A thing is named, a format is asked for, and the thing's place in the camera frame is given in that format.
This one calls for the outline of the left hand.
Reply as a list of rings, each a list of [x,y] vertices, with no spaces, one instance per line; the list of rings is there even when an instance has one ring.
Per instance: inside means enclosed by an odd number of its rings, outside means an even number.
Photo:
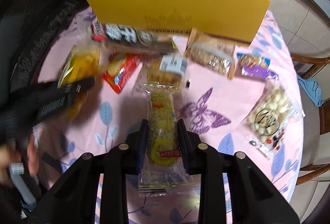
[[[35,176],[39,170],[39,155],[38,149],[35,146],[35,137],[33,134],[30,134],[28,139],[27,146],[27,157],[28,157],[28,171],[31,176]],[[14,150],[9,145],[1,145],[1,153],[0,153],[0,165],[1,165],[1,177],[0,182],[1,185],[6,187],[13,187],[11,179],[7,173],[7,168],[11,163],[21,162],[21,154]]]

